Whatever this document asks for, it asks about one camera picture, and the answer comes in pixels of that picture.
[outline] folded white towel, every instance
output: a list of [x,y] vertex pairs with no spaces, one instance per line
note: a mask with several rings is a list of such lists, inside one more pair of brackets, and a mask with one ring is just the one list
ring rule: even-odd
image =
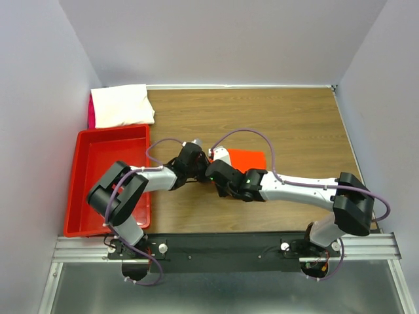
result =
[[147,98],[145,84],[96,88],[91,92],[95,128],[155,122],[155,111]]

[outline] cable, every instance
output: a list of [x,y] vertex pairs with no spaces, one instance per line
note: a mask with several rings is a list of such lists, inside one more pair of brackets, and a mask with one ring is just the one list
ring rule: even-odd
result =
[[329,254],[329,251],[328,250],[326,250],[326,254],[327,254],[327,260],[326,260],[326,266],[328,266],[329,265],[329,259],[330,259],[330,254]]
[[156,147],[156,145],[157,145],[157,144],[159,144],[159,143],[161,143],[161,142],[164,142],[164,141],[175,141],[175,142],[178,142],[178,143],[180,143],[180,144],[182,144],[182,143],[183,143],[180,139],[175,139],[175,138],[173,138],[173,137],[167,137],[167,138],[165,138],[165,139],[161,139],[161,140],[159,140],[159,141],[155,142],[155,143],[154,143],[154,144],[152,144],[149,148],[147,148],[147,150],[145,151],[145,155],[146,155],[146,157],[147,157],[148,159],[150,159],[150,160],[152,160],[152,161],[154,161],[154,162],[158,163],[160,166],[161,166],[161,165],[163,165],[163,163],[162,163],[160,160],[158,160],[158,159],[156,159],[156,158],[151,157],[151,156],[150,156],[149,151],[150,151],[151,149],[153,149],[154,147]]
[[349,190],[349,191],[359,192],[359,193],[368,195],[372,198],[378,199],[379,201],[381,201],[386,206],[386,212],[384,213],[384,215],[382,215],[381,217],[373,219],[372,222],[378,222],[378,221],[384,220],[390,215],[392,209],[391,209],[390,204],[388,203],[388,201],[386,201],[384,198],[382,198],[378,194],[375,194],[375,193],[370,192],[368,190],[364,190],[362,188],[356,188],[356,187],[353,187],[353,186],[346,186],[346,185],[326,185],[326,186],[324,186],[324,185],[321,185],[321,184],[298,183],[298,182],[283,180],[278,175],[278,173],[276,172],[276,167],[275,167],[276,156],[275,156],[275,150],[274,150],[274,147],[272,145],[272,142],[264,134],[262,134],[261,132],[259,132],[257,130],[253,130],[253,129],[249,129],[249,128],[241,128],[241,129],[236,129],[236,130],[233,130],[231,132],[228,132],[226,135],[224,135],[222,138],[220,138],[211,147],[211,153],[213,154],[214,148],[217,147],[219,145],[219,143],[224,141],[228,136],[232,135],[233,133],[239,132],[239,131],[248,131],[248,132],[251,132],[251,133],[255,133],[255,134],[261,136],[268,143],[268,146],[269,146],[269,149],[270,149],[270,154],[271,154],[271,157],[272,157],[272,173],[274,174],[275,178],[278,181],[280,181],[281,183],[294,185],[294,186],[301,186],[301,187],[304,187],[304,188],[325,188],[325,189],[334,188],[334,189],[339,189],[339,190]]
[[125,180],[130,177],[131,175],[133,175],[134,173],[138,173],[138,172],[143,172],[143,171],[150,171],[150,172],[159,172],[162,171],[162,166],[160,167],[155,167],[155,168],[137,168],[135,170],[130,170],[129,172],[127,172],[117,183],[117,185],[115,186],[115,188],[112,191],[111,197],[109,198],[109,201],[107,203],[106,206],[106,210],[105,210],[105,224],[109,224],[109,215],[111,214],[111,207],[112,207],[112,203],[115,200],[119,189],[121,188],[121,186],[124,184]]
[[113,244],[108,244],[106,243],[106,239],[110,236],[110,234],[105,234],[105,237],[103,237],[103,244],[106,245],[107,247],[111,247],[112,249],[116,249],[116,246],[114,246]]
[[[329,254],[329,251],[328,250],[324,250],[324,252],[326,252],[326,256],[327,256],[327,259],[326,259],[326,265],[327,265],[327,263],[328,263],[328,261],[329,261],[329,259],[330,259],[330,254]],[[314,262],[311,262],[311,263],[307,263],[307,264],[309,264],[310,265],[310,267],[306,267],[307,269],[310,269],[310,268],[313,268],[315,265],[317,265],[318,264],[318,262],[322,259],[323,257],[322,257],[322,255],[320,255],[320,257],[317,259],[317,260],[315,260]]]
[[330,275],[327,275],[326,277],[323,277],[323,278],[313,278],[313,277],[310,277],[310,278],[312,278],[312,279],[314,279],[316,281],[328,280],[329,278],[331,278],[332,276],[334,276],[334,274],[337,273],[338,270],[342,267],[342,263],[343,263],[343,260],[344,260],[344,257],[345,257],[345,246],[343,245],[342,238],[339,238],[338,240],[340,242],[340,248],[342,249],[342,252],[340,253],[340,260],[339,260],[338,266],[336,266],[336,268],[331,272],[331,274]]
[[243,200],[243,197],[242,197],[239,193],[237,193],[237,192],[233,191],[233,189],[232,189],[232,188],[231,188],[231,186],[230,186],[230,183],[231,183],[231,181],[227,182],[227,188],[228,188],[228,190],[230,191],[231,196],[232,196],[233,198],[237,198],[237,199],[239,199],[239,200]]

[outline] screw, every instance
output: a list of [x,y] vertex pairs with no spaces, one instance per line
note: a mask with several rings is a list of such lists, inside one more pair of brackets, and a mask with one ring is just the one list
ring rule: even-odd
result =
[[333,249],[334,251],[336,251],[336,252],[339,252],[339,250],[340,250],[340,244],[339,244],[339,243],[337,243],[337,242],[333,242],[333,243],[332,243],[332,249]]
[[287,242],[281,243],[281,250],[288,251],[289,250],[289,244]]
[[108,247],[108,248],[107,248],[107,252],[108,252],[108,253],[111,253],[111,254],[112,254],[112,253],[115,253],[116,251],[117,251],[117,249],[116,249],[116,248],[114,248],[114,247]]
[[164,254],[168,251],[168,246],[165,243],[162,243],[158,246],[158,251]]

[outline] white wall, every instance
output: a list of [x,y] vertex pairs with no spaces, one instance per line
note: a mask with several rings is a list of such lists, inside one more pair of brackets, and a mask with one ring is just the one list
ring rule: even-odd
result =
[[386,0],[60,0],[104,85],[336,84]]
[[100,82],[57,1],[2,1],[0,25],[0,313],[37,313]]
[[337,88],[368,187],[385,195],[419,308],[419,2],[389,0]]

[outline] metal frame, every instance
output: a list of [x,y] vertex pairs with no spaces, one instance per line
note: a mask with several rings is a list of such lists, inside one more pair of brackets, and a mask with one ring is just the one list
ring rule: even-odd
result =
[[48,274],[48,279],[46,280],[44,294],[42,295],[38,314],[51,313],[62,270],[63,263],[51,263],[50,272]]
[[[395,285],[405,313],[416,313],[400,268],[398,260],[401,256],[393,234],[370,234],[367,237],[345,235],[342,241],[345,246],[345,260],[388,260],[393,278],[397,278]],[[107,253],[102,237],[59,237],[38,313],[51,313],[64,263],[148,263],[146,259],[109,260]],[[300,258],[300,262],[314,260],[317,258]]]
[[[393,234],[371,234],[367,237],[345,235],[345,260],[399,260],[400,252]],[[301,262],[318,258],[300,258]],[[102,238],[59,237],[52,256],[53,263],[121,263],[144,262],[148,260],[108,260],[107,247]]]

